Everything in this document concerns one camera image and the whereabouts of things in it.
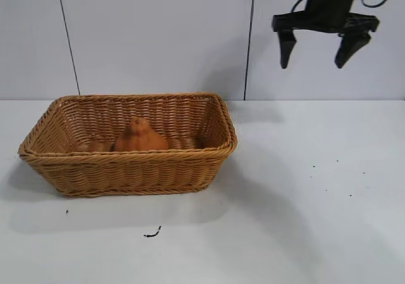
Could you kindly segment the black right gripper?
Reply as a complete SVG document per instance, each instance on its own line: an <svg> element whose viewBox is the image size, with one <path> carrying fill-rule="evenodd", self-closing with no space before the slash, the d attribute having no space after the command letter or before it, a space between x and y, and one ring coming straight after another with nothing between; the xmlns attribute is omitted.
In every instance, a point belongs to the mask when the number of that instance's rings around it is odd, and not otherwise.
<svg viewBox="0 0 405 284"><path fill-rule="evenodd" d="M352 31L375 32L379 19L373 15L351 12L354 0L307 0L302 11L274 15L272 28L278 32L280 66L286 69L290 54L296 44L293 30L312 30L323 33L345 33ZM343 34L335 56L337 68L343 66L361 48L369 44L368 32Z"/></svg>

